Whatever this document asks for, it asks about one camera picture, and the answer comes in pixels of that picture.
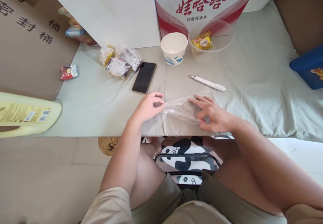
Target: person's left hand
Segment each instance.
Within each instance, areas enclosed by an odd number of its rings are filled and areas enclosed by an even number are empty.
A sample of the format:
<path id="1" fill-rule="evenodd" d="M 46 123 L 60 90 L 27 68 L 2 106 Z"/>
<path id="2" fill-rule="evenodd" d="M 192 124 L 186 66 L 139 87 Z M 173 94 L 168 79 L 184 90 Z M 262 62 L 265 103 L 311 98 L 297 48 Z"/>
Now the person's left hand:
<path id="1" fill-rule="evenodd" d="M 151 92 L 144 96 L 130 119 L 142 124 L 153 118 L 165 108 L 165 103 L 161 97 L 164 97 L 164 95 L 159 92 Z"/>

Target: white paper cup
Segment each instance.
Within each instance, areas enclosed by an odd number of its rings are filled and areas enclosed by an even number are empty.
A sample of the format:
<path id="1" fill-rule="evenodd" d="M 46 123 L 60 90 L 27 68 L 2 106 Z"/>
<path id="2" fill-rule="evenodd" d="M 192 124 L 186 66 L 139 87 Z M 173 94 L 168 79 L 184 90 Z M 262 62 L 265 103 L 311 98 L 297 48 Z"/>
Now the white paper cup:
<path id="1" fill-rule="evenodd" d="M 160 47 L 164 53 L 166 63 L 170 66 L 182 63 L 187 44 L 188 40 L 182 33 L 173 32 L 164 36 Z"/>

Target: wahaha logo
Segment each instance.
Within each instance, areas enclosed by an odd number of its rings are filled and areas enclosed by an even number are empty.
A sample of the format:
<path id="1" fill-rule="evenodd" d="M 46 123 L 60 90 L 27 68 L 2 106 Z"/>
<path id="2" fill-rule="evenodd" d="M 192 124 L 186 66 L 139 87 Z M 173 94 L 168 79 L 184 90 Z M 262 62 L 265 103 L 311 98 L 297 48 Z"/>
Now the wahaha logo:
<path id="1" fill-rule="evenodd" d="M 204 10 L 204 5 L 213 6 L 213 9 L 218 9 L 223 1 L 226 0 L 197 0 L 192 5 L 193 0 L 187 0 L 186 2 L 182 0 L 182 3 L 178 3 L 176 13 L 182 14 L 184 10 L 183 15 L 190 15 L 192 13 L 191 9 L 202 12 Z"/>

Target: forearm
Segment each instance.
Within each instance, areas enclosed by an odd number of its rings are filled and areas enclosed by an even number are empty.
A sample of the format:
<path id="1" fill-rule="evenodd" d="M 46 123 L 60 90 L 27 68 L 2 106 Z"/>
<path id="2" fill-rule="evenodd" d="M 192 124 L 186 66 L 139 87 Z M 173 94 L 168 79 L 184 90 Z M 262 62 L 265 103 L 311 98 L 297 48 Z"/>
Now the forearm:
<path id="1" fill-rule="evenodd" d="M 250 123 L 238 121 L 232 134 L 260 186 L 283 212 L 300 203 L 323 210 L 323 188 Z"/>
<path id="2" fill-rule="evenodd" d="M 100 191 L 122 187 L 131 194 L 140 151 L 141 123 L 130 118 L 105 171 Z"/>

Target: smartphone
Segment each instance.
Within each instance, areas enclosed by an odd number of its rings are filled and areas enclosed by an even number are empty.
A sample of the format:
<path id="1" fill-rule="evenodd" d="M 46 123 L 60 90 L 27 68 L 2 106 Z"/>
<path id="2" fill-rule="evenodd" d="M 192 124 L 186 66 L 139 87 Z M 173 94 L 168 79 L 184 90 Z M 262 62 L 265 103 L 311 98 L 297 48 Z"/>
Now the smartphone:
<path id="1" fill-rule="evenodd" d="M 143 62 L 139 69 L 139 73 L 137 75 L 134 86 L 132 87 L 132 90 L 146 94 L 155 68 L 155 63 Z"/>

